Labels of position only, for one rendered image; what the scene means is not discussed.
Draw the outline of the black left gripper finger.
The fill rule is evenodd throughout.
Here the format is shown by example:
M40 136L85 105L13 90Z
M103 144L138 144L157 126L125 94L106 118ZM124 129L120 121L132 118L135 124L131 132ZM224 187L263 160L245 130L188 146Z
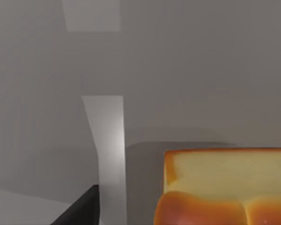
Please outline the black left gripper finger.
M99 185L92 185L50 225L99 225Z

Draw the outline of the golden brown bread loaf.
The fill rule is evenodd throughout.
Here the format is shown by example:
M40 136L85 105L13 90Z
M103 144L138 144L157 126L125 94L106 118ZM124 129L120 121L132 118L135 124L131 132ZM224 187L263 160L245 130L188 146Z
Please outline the golden brown bread loaf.
M154 225L281 225L281 148L165 152Z

